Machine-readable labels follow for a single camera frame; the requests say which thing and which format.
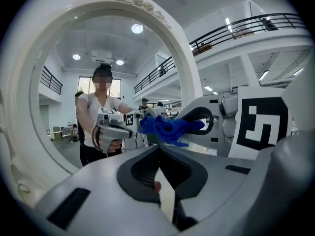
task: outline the neck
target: neck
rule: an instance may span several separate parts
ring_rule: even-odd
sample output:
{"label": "neck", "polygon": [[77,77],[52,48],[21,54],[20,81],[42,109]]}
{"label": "neck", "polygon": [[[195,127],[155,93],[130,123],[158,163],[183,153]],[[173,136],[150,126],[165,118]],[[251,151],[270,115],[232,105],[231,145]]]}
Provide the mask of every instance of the neck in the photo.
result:
{"label": "neck", "polygon": [[105,98],[107,98],[107,91],[102,91],[102,90],[96,89],[95,90],[95,95],[97,97],[105,97]]}

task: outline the blue fabric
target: blue fabric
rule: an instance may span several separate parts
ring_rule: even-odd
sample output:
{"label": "blue fabric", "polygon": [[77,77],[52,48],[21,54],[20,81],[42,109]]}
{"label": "blue fabric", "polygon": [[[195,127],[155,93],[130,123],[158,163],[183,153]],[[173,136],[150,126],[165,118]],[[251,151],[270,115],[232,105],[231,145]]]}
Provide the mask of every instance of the blue fabric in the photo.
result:
{"label": "blue fabric", "polygon": [[139,132],[143,134],[157,134],[162,141],[178,147],[187,147],[188,144],[178,142],[178,139],[181,138],[186,130],[199,130],[204,126],[205,124],[200,120],[168,120],[162,116],[145,116],[140,121]]}

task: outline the balcony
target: balcony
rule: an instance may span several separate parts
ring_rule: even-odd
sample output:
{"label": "balcony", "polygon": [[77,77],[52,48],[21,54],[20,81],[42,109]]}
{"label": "balcony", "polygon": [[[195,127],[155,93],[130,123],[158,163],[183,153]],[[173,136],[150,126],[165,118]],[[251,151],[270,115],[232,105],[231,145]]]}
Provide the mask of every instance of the balcony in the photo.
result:
{"label": "balcony", "polygon": [[[194,56],[211,51],[216,45],[227,41],[234,41],[254,34],[283,30],[283,29],[307,29],[302,19],[297,14],[273,13],[245,18],[228,25],[217,28],[192,41],[190,48]],[[155,68],[148,76],[134,87],[135,94],[147,87],[159,77],[175,68],[172,57],[165,60]]]}

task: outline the ceiling light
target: ceiling light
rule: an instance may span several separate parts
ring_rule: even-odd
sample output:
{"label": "ceiling light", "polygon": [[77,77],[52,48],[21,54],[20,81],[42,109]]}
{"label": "ceiling light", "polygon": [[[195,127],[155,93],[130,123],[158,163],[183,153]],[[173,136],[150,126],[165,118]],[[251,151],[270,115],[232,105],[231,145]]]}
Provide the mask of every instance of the ceiling light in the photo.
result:
{"label": "ceiling light", "polygon": [[298,70],[297,72],[295,72],[293,75],[298,75],[300,72],[302,72],[304,68],[301,68],[300,70]]}
{"label": "ceiling light", "polygon": [[118,60],[118,61],[116,61],[116,64],[117,64],[117,65],[123,65],[124,62],[123,62],[122,60]]}
{"label": "ceiling light", "polygon": [[261,77],[259,78],[259,80],[261,81],[263,78],[265,78],[265,76],[267,75],[267,73],[269,73],[269,71],[265,71],[263,73],[263,75],[261,75]]}
{"label": "ceiling light", "polygon": [[131,27],[131,30],[133,33],[135,34],[139,34],[143,31],[143,26],[142,25],[138,25],[138,24],[135,24]]}
{"label": "ceiling light", "polygon": [[208,90],[208,91],[213,91],[213,89],[209,86],[205,86],[205,89]]}
{"label": "ceiling light", "polygon": [[81,58],[80,55],[78,55],[78,54],[74,54],[72,57],[75,60],[79,60]]}

